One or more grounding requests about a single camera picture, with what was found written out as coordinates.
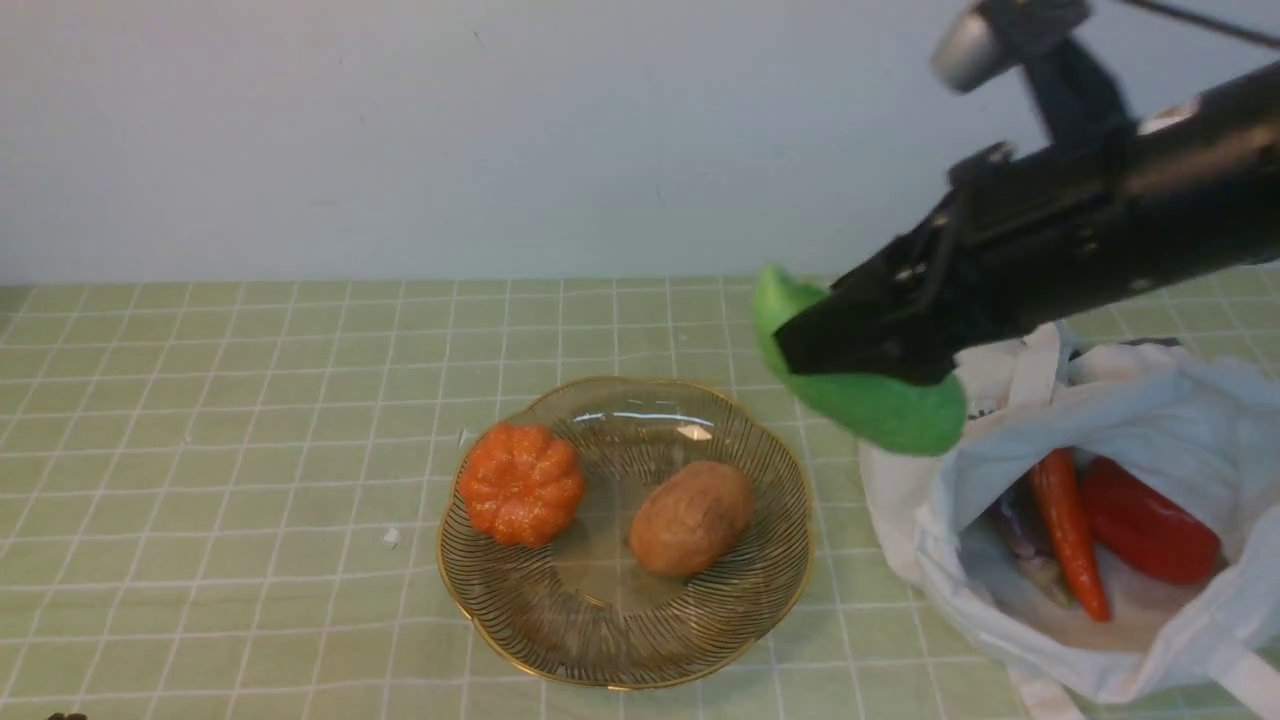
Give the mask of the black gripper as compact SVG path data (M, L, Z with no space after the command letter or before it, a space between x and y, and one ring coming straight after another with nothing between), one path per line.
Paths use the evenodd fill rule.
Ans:
M936 386L961 348L1190 277L1190 141L977 155L909 232L774 331L796 375Z

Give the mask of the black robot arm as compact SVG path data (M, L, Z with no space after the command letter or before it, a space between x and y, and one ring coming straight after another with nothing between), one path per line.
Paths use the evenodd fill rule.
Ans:
M1157 129L970 155L920 224L772 332L785 366L934 386L965 348L1276 259L1277 100L1268 65Z

